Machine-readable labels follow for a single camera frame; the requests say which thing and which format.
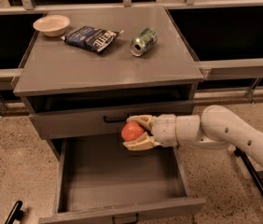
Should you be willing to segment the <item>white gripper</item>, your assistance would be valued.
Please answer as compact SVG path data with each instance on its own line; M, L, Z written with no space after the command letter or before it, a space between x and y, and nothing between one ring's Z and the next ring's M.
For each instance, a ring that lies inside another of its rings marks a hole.
M152 136L143 133L133 141L125 141L123 146L131 151L143 151L156 147L176 147L176 115L165 114L158 117L151 115L130 116L127 122L135 121L146 130L151 130Z

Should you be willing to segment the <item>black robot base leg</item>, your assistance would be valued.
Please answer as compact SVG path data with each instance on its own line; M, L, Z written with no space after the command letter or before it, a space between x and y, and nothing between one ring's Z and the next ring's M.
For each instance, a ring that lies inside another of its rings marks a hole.
M235 149L234 154L242 159L248 173L253 178L254 183L256 184L256 187L263 198L263 171L258 172L249 160L248 156L239 148Z

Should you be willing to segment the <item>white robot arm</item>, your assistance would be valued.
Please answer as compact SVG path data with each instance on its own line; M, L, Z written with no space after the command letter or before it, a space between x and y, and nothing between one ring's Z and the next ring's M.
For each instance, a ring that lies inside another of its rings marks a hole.
M263 133L221 105L210 105L200 115L131 116L121 137L131 151L175 147L183 142L206 149L235 146L263 167Z

